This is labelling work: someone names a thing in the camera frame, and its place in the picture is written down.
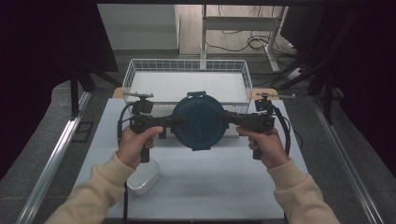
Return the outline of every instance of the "white wire rack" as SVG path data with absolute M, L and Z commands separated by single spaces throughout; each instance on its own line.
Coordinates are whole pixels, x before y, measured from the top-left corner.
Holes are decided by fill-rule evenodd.
M 189 91 L 206 91 L 228 109 L 247 113 L 252 93 L 248 65 L 242 60 L 133 59 L 122 85 L 126 103 L 137 100 L 129 95 L 137 92 L 153 93 L 155 105 L 175 105 Z

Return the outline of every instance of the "gray floor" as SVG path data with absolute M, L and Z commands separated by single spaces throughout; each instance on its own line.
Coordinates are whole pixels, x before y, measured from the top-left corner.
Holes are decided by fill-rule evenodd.
M 128 62 L 132 58 L 188 58 L 197 59 L 196 54 L 135 54 L 115 52 L 120 73 L 110 74 L 122 81 Z M 209 59 L 247 60 L 254 86 L 268 87 L 268 81 L 276 75 L 270 74 L 269 63 L 263 55 L 209 55 Z M 94 131 L 100 121 L 106 101 L 115 87 L 92 75 L 96 90 L 92 93 L 88 109 L 82 118 L 81 129 L 92 127 L 91 133 L 78 133 L 69 146 L 63 162 L 54 177 L 49 191 L 41 204 L 34 223 L 43 223 L 53 210 L 64 202 L 73 188 L 81 164 L 89 149 Z M 293 129 L 301 136 L 298 138 L 309 173 L 321 188 L 325 201 L 331 206 L 342 223 L 370 223 L 365 215 L 356 192 L 351 187 L 345 171 L 334 152 L 329 137 L 319 122 L 306 86 L 309 79 L 281 91 L 281 94 L 297 95 L 296 99 L 285 99 L 284 103 L 290 116 Z M 68 83 L 56 87 L 52 93 L 52 103 L 46 116 L 37 127 L 35 134 L 15 161 L 7 175 L 0 182 L 0 223 L 15 223 L 29 197 L 35 182 L 47 163 L 52 150 L 61 136 L 64 125 L 70 119 L 70 88 Z M 375 151 L 351 124 L 337 102 L 332 104 L 334 129 L 340 136 L 353 165 L 373 197 L 385 223 L 396 220 L 396 180 L 388 171 Z M 119 220 L 106 220 L 105 223 L 120 223 Z M 264 223 L 283 223 L 271 220 Z

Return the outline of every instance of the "human hand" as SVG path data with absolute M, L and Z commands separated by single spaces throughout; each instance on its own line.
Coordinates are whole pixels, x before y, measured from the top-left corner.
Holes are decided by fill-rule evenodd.
M 120 147 L 117 150 L 117 157 L 129 167 L 136 169 L 140 164 L 140 152 L 143 146 L 145 148 L 154 147 L 154 136 L 161 133 L 163 127 L 152 127 L 145 130 L 141 134 L 134 133 L 128 126 L 122 132 L 122 138 L 120 140 Z
M 254 133 L 242 127 L 237 127 L 236 130 L 241 135 L 248 137 L 250 149 L 262 151 L 262 163 L 268 169 L 283 165 L 290 160 L 282 146 L 276 128 L 269 133 Z

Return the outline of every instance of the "white tabletop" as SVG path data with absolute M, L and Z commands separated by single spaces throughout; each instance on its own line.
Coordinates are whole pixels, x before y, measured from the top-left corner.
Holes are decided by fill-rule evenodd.
M 288 117 L 282 101 L 273 101 Z M 109 99 L 76 184 L 88 179 L 94 164 L 106 162 L 117 149 L 116 126 L 125 106 Z M 255 112 L 251 105 L 249 112 Z M 280 123 L 279 135 L 284 141 Z M 290 156 L 307 173 L 293 130 Z M 211 150 L 191 151 L 174 137 L 156 139 L 150 157 L 160 165 L 157 183 L 141 196 L 129 195 L 129 217 L 145 220 L 240 220 L 282 218 L 273 196 L 274 182 L 260 161 L 252 159 L 246 137 L 221 139 Z M 122 217 L 123 200 L 107 217 Z

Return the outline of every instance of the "beige sweater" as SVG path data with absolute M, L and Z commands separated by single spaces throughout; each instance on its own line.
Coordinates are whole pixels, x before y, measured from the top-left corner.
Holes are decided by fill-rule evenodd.
M 122 197 L 123 184 L 133 172 L 114 153 L 105 164 L 92 167 L 91 178 L 76 186 L 46 223 L 101 223 L 107 209 Z M 268 172 L 289 223 L 339 223 L 312 176 L 301 173 L 293 160 Z

